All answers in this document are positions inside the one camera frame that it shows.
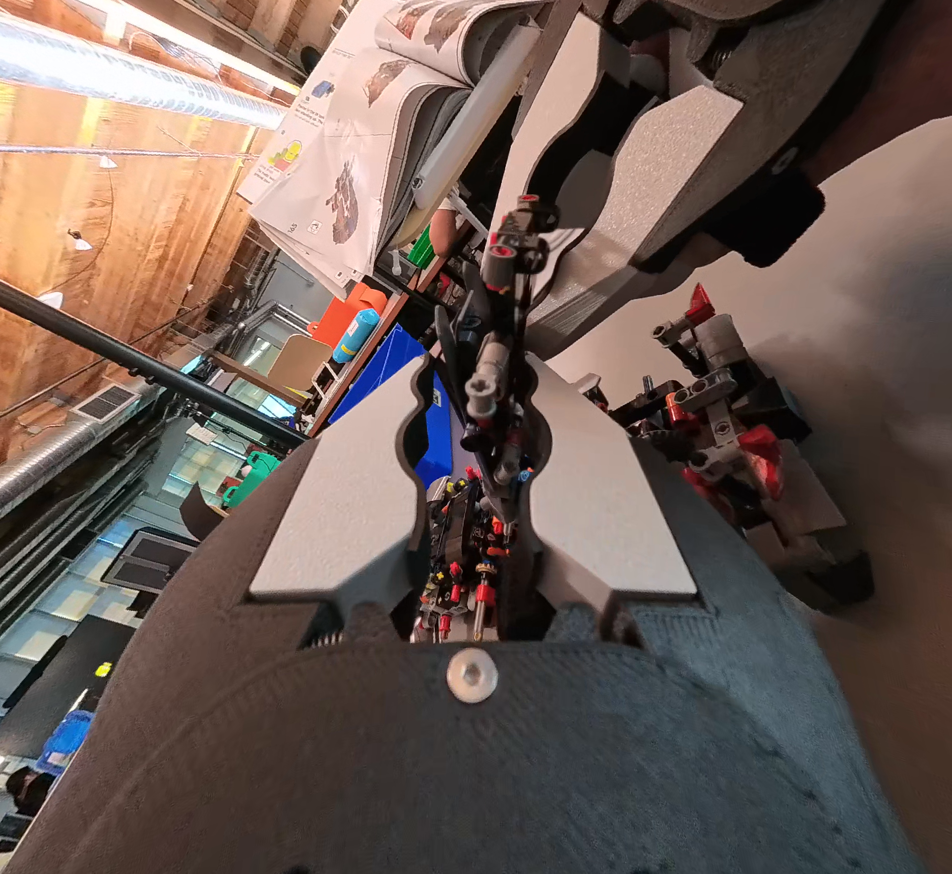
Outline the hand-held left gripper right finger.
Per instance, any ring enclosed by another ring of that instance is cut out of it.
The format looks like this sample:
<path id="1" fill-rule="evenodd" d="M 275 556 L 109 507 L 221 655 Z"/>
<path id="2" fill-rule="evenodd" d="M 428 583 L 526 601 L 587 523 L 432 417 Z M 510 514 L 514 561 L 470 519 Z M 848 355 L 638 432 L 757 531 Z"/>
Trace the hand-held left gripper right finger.
<path id="1" fill-rule="evenodd" d="M 541 595 L 597 614 L 627 598 L 689 601 L 696 582 L 625 429 L 529 353 L 550 449 L 529 487 Z"/>

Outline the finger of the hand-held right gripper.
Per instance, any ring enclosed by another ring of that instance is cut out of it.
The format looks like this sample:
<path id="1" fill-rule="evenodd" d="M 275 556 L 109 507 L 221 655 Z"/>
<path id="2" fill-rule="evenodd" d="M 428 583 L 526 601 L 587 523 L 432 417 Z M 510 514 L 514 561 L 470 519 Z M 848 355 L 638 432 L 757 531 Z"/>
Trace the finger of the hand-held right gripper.
<path id="1" fill-rule="evenodd" d="M 690 260 L 648 273 L 634 255 L 742 107 L 712 87 L 696 87 L 634 122 L 601 214 L 558 256 L 547 296 L 530 313 L 531 352 L 552 358 L 628 302 L 672 291 L 693 273 Z"/>
<path id="2" fill-rule="evenodd" d="M 554 59 L 514 128 L 488 245 L 527 195 L 557 209 L 552 250 L 596 223 L 611 188 L 614 156 L 636 118 L 659 102 L 659 62 L 635 55 L 576 12 Z"/>

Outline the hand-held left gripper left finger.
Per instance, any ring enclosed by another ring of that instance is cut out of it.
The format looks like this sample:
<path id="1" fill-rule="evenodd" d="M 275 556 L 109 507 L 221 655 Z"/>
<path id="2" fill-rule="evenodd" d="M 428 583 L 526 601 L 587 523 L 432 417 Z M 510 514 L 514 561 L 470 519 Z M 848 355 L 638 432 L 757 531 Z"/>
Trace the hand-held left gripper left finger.
<path id="1" fill-rule="evenodd" d="M 319 437 L 248 596 L 392 612 L 415 587 L 424 487 L 411 457 L 426 437 L 432 358 L 415 357 Z"/>

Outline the large grey lego model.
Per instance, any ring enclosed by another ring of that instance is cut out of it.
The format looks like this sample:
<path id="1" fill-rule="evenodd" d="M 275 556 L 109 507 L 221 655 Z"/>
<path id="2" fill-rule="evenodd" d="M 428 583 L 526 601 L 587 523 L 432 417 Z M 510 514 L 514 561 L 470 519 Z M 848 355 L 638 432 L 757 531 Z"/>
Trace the large grey lego model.
<path id="1" fill-rule="evenodd" d="M 652 452 L 667 463 L 804 605 L 833 613 L 870 600 L 871 558 L 800 450 L 811 428 L 749 355 L 732 317 L 696 285 L 684 314 L 652 336 L 678 357 L 687 380 L 655 384 L 646 377 L 641 392 L 617 408 L 606 404 L 598 376 L 574 386 L 625 429 L 637 455 Z M 487 630 L 508 638 L 535 623 L 548 603 L 539 590 L 541 545 L 529 524 L 536 471 L 520 475 L 526 508 L 511 529 L 485 506 L 478 467 L 433 486 L 430 569 L 411 642 L 446 642 L 455 621 L 474 642 Z M 664 517 L 675 537 L 673 518 Z M 697 603 L 700 576 L 688 569 L 698 588 L 692 600 L 627 598 L 605 614 L 592 610 L 608 626 L 629 599 Z"/>

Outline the small black lego assembly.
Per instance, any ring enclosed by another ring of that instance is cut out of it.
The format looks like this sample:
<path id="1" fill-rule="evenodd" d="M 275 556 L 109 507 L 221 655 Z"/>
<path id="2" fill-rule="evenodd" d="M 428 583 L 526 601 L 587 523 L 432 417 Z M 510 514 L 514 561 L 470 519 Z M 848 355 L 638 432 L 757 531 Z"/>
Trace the small black lego assembly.
<path id="1" fill-rule="evenodd" d="M 485 506 L 505 529 L 526 508 L 520 475 L 540 469 L 547 453 L 548 428 L 531 403 L 539 376 L 526 331 L 533 280 L 549 259 L 543 236 L 559 215 L 538 196 L 521 196 L 487 238 L 480 267 L 467 272 L 457 316 L 435 312 L 437 369 L 463 428 L 461 446 L 475 457 Z"/>

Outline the person's right forearm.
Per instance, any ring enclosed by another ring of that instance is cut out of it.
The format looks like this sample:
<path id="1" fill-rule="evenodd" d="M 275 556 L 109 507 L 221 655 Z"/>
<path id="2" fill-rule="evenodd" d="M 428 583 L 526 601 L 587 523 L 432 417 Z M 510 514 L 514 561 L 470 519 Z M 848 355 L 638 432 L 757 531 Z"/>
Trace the person's right forearm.
<path id="1" fill-rule="evenodd" d="M 803 164 L 819 185 L 866 154 L 951 116 L 951 0 L 915 0 L 888 35 L 862 101 Z"/>

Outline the white book stand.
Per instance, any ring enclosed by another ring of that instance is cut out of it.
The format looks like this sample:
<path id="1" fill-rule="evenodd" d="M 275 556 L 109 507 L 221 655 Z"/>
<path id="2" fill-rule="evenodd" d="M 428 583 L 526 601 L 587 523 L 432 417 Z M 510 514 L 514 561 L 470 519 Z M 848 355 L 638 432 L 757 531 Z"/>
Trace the white book stand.
<path id="1" fill-rule="evenodd" d="M 371 261 L 372 272 L 386 251 L 413 244 L 444 200 L 454 213 L 485 232 L 460 193 L 462 175 L 516 95 L 541 35 L 541 27 L 528 14 L 505 20 L 503 27 L 508 34 L 474 88 L 446 90 L 437 107 L 423 106 L 411 138 L 409 163 L 398 180 Z"/>

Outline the wooden chair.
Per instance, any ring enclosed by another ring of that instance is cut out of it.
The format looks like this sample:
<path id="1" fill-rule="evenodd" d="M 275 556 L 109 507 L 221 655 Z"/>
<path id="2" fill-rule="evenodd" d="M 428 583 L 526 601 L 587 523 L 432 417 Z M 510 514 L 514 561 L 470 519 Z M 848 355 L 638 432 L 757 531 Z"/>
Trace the wooden chair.
<path id="1" fill-rule="evenodd" d="M 313 379 L 332 357 L 334 346 L 322 343 L 308 334 L 294 333 L 282 346 L 268 370 L 268 382 L 287 392 L 305 395 L 313 387 Z"/>

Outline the blue yellow canister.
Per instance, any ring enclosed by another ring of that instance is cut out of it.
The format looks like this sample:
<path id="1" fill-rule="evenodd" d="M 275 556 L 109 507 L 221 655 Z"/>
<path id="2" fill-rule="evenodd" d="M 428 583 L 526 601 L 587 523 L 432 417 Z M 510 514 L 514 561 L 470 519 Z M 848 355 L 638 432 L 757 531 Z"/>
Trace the blue yellow canister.
<path id="1" fill-rule="evenodd" d="M 356 312 L 334 348 L 331 360 L 339 366 L 349 364 L 361 351 L 379 321 L 380 313 L 376 309 L 365 308 Z"/>

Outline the orange case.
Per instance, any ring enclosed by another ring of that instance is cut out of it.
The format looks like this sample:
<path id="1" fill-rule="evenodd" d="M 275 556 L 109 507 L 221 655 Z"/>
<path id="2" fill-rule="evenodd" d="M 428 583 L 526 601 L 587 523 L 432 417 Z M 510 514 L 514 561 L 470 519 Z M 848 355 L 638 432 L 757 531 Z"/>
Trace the orange case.
<path id="1" fill-rule="evenodd" d="M 312 339 L 334 348 L 358 312 L 372 309 L 381 315 L 387 307 L 387 302 L 388 294 L 384 291 L 363 282 L 357 283 L 347 299 L 334 297 L 322 317 L 308 324 L 306 333 Z"/>

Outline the open instruction booklet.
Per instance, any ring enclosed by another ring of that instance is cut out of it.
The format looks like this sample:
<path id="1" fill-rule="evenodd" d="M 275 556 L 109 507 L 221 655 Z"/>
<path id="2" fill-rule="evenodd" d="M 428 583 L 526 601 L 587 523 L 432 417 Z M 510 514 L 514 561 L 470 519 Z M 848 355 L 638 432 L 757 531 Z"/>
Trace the open instruction booklet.
<path id="1" fill-rule="evenodd" d="M 358 0 L 239 192 L 262 232 L 343 298 L 372 273 L 424 105 L 474 88 L 507 19 L 555 0 Z"/>

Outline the black stand pole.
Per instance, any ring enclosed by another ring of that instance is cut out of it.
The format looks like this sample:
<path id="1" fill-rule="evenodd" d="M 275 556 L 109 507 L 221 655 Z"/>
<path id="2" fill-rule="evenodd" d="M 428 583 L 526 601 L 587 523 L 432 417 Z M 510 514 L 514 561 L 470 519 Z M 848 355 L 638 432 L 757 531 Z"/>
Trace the black stand pole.
<path id="1" fill-rule="evenodd" d="M 223 392 L 211 389 L 190 375 L 103 333 L 63 310 L 41 302 L 6 281 L 1 282 L 1 308 L 129 372 L 135 372 L 140 377 L 152 380 L 155 384 L 220 413 L 235 423 L 259 432 L 274 445 L 296 449 L 307 440 L 299 431 L 263 415 Z"/>

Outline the black monitor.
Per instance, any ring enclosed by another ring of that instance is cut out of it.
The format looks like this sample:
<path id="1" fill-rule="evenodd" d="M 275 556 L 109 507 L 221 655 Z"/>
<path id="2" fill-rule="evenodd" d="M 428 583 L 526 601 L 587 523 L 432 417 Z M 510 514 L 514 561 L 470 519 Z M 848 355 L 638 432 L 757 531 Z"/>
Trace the black monitor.
<path id="1" fill-rule="evenodd" d="M 136 631 L 90 615 L 70 635 L 59 638 L 33 666 L 26 688 L 13 691 L 14 705 L 1 723 L 2 753 L 37 759 L 82 694 L 84 704 L 95 709 L 113 666 Z"/>

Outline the blue crate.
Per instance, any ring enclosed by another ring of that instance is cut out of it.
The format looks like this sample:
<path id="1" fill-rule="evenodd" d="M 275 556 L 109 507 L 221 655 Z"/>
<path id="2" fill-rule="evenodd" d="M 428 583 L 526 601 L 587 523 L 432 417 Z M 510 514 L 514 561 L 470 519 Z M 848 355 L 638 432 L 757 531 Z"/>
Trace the blue crate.
<path id="1" fill-rule="evenodd" d="M 54 777 L 61 776 L 85 742 L 93 718 L 93 711 L 82 708 L 66 713 L 44 743 L 36 770 Z"/>

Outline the silver air duct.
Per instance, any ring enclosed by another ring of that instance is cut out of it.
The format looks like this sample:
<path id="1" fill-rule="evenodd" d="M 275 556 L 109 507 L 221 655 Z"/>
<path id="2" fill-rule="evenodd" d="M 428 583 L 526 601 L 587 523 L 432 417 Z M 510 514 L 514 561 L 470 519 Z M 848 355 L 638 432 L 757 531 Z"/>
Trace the silver air duct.
<path id="1" fill-rule="evenodd" d="M 145 381 L 111 382 L 70 408 L 61 425 L 47 428 L 23 452 L 1 465 L 1 516 L 5 517 L 83 455 L 157 399 L 161 387 Z"/>

